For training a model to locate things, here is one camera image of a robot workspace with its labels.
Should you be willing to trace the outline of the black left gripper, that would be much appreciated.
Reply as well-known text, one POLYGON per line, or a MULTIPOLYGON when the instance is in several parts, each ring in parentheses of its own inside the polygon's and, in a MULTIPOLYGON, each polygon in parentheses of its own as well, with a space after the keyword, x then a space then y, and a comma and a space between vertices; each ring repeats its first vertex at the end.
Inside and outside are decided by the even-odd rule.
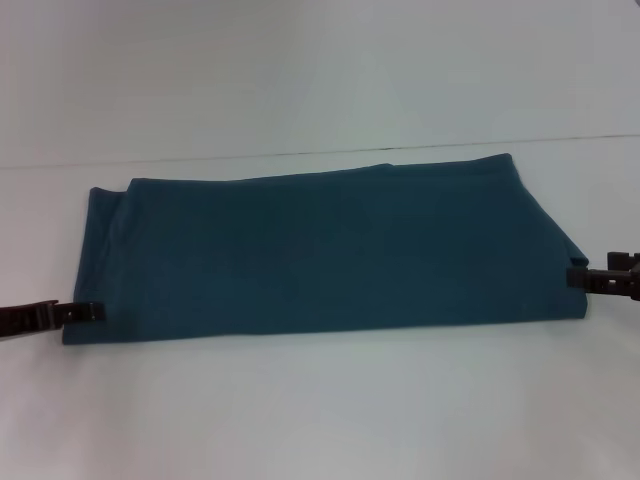
POLYGON ((97 302, 58 304, 57 300, 48 300, 2 307, 1 340, 57 330, 55 306, 57 306, 58 326, 106 320, 105 306, 97 302))

